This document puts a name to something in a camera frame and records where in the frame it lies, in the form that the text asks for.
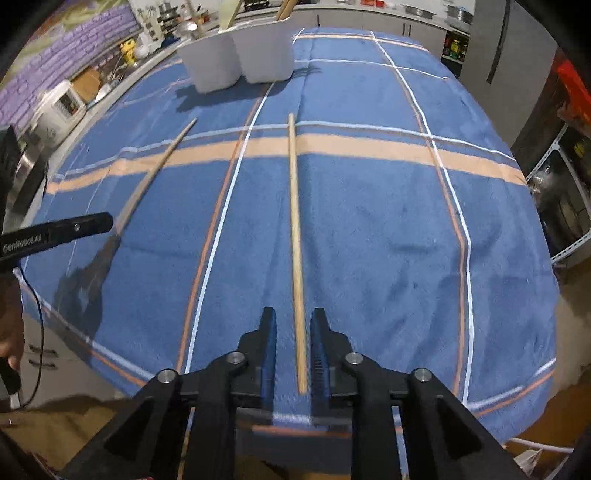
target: chopstick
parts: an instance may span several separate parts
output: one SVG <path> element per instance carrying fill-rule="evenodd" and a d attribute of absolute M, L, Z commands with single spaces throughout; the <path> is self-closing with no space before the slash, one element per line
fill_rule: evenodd
<path fill-rule="evenodd" d="M 296 123 L 294 114 L 288 119 L 290 153 L 290 213 L 291 213 L 291 266 L 293 276 L 295 365 L 300 395 L 308 391 L 308 369 L 306 361 L 306 324 L 304 311 L 304 279 L 301 270 L 300 201 L 297 179 Z"/>

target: white plastic bin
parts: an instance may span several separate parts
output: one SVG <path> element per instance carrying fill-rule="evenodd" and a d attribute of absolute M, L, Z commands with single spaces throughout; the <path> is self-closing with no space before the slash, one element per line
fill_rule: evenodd
<path fill-rule="evenodd" d="M 242 74 L 229 30 L 191 40 L 177 52 L 199 93 L 231 87 Z"/>
<path fill-rule="evenodd" d="M 248 83 L 280 82 L 294 73 L 292 20 L 254 20 L 229 30 Z"/>

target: white container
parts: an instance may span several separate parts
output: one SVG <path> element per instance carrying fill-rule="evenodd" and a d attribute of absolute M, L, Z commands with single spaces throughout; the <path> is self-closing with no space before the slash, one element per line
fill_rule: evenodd
<path fill-rule="evenodd" d="M 281 82 L 294 73 L 291 16 L 285 20 L 254 20 L 231 28 L 242 74 L 248 83 Z"/>
<path fill-rule="evenodd" d="M 199 93 L 234 85 L 242 69 L 229 30 L 191 40 L 177 49 Z"/>
<path fill-rule="evenodd" d="M 31 130 L 49 148 L 56 148 L 70 135 L 86 113 L 86 104 L 64 80 L 43 94 L 31 119 Z"/>

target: black handheld device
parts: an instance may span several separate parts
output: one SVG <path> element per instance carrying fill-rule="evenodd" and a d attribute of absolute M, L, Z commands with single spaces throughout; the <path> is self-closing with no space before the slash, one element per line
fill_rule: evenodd
<path fill-rule="evenodd" d="M 0 274 L 11 271 L 22 258 L 43 252 L 89 235 L 106 233 L 113 227 L 113 217 L 94 213 L 65 220 L 41 223 L 0 236 Z M 21 388 L 21 377 L 6 358 L 0 358 L 0 400 Z"/>

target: metal screw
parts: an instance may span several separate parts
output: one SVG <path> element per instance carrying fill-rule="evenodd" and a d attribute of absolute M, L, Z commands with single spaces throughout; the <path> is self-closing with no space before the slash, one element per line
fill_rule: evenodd
<path fill-rule="evenodd" d="M 244 361 L 244 353 L 234 351 L 226 355 L 226 362 L 232 365 L 241 364 Z"/>
<path fill-rule="evenodd" d="M 433 374 L 426 368 L 417 368 L 414 371 L 414 377 L 419 380 L 419 382 L 428 382 L 433 378 Z"/>
<path fill-rule="evenodd" d="M 166 370 L 162 370 L 158 373 L 158 381 L 160 383 L 170 383 L 172 382 L 177 376 L 177 373 L 174 370 L 167 368 Z"/>
<path fill-rule="evenodd" d="M 351 365 L 359 365 L 363 361 L 363 355 L 357 352 L 349 352 L 345 355 L 345 360 L 347 360 Z"/>

